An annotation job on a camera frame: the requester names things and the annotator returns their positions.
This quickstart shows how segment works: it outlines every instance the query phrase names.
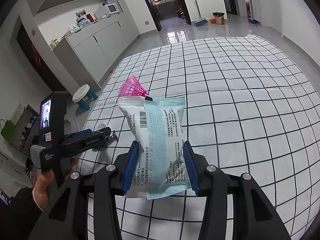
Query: blue and white packet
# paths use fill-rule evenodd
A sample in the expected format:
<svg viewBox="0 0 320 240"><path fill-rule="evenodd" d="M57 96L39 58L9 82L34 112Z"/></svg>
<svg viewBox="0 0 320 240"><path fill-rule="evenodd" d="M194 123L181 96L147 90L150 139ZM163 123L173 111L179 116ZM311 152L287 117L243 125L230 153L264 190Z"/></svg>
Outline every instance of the blue and white packet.
<svg viewBox="0 0 320 240"><path fill-rule="evenodd" d="M119 108L140 143L140 157L126 197L156 199L191 187L182 155L185 98L120 97Z"/></svg>

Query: blue gripper pad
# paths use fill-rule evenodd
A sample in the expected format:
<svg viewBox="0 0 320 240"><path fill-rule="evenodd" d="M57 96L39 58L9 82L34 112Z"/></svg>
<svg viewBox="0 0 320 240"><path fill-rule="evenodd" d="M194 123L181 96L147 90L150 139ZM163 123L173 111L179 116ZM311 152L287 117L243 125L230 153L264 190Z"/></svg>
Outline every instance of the blue gripper pad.
<svg viewBox="0 0 320 240"><path fill-rule="evenodd" d="M136 142L123 174L122 192L124 195L127 194L127 191L131 187L131 182L134 175L134 171L136 169L138 158L139 158L139 143Z"/></svg>
<svg viewBox="0 0 320 240"><path fill-rule="evenodd" d="M198 171L196 169L196 165L193 161L191 152L190 152L189 147L186 142L183 144L183 157L184 157L184 161L186 163L186 168L188 171L189 180L191 183L192 190L196 193L196 195L199 195L199 193L201 191L200 185L199 185L199 174L198 174Z"/></svg>
<svg viewBox="0 0 320 240"><path fill-rule="evenodd" d="M91 134L91 133L92 133L91 129L86 129L86 130L74 133L74 135L72 137L73 138L78 138L78 137L85 136L85 135L88 135L88 134Z"/></svg>

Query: blue stool legs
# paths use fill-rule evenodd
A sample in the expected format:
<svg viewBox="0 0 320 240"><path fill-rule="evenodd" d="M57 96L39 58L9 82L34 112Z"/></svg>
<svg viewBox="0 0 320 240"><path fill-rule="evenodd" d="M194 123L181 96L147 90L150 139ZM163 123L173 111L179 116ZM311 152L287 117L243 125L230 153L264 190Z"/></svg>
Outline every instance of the blue stool legs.
<svg viewBox="0 0 320 240"><path fill-rule="evenodd" d="M78 101L77 104L86 111L90 110L90 106L86 102L84 102L82 99Z"/></svg>
<svg viewBox="0 0 320 240"><path fill-rule="evenodd" d="M91 88L89 89L88 94L90 94L93 97L94 100L98 99L98 96L96 95L96 93Z"/></svg>
<svg viewBox="0 0 320 240"><path fill-rule="evenodd" d="M88 93L87 93L87 97L88 97L89 99L91 99L91 98L92 98L92 95L88 92Z"/></svg>

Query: barcode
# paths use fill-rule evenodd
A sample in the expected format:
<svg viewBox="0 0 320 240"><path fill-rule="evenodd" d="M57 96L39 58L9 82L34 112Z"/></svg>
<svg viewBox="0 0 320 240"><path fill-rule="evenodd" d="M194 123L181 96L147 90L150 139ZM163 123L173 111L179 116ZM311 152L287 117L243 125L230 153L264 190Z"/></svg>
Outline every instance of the barcode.
<svg viewBox="0 0 320 240"><path fill-rule="evenodd" d="M140 111L140 128L147 128L147 115L143 111Z"/></svg>

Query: bed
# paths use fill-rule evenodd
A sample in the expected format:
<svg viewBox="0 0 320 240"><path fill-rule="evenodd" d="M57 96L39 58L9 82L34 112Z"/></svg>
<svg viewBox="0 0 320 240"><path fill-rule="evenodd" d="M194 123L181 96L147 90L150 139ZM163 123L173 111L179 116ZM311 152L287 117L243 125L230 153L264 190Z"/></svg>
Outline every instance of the bed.
<svg viewBox="0 0 320 240"><path fill-rule="evenodd" d="M265 39L247 35L170 44L121 61L85 129L105 123L119 135L109 148L82 153L79 171L97 172L128 151L134 137L117 105L135 76L154 97L186 96L183 127L194 152L225 173L249 172L299 239L320 205L320 97L301 70ZM93 195L88 234L94 238ZM189 189L162 199L116 198L123 239L197 239L205 198ZM226 239L232 239L228 196Z"/></svg>

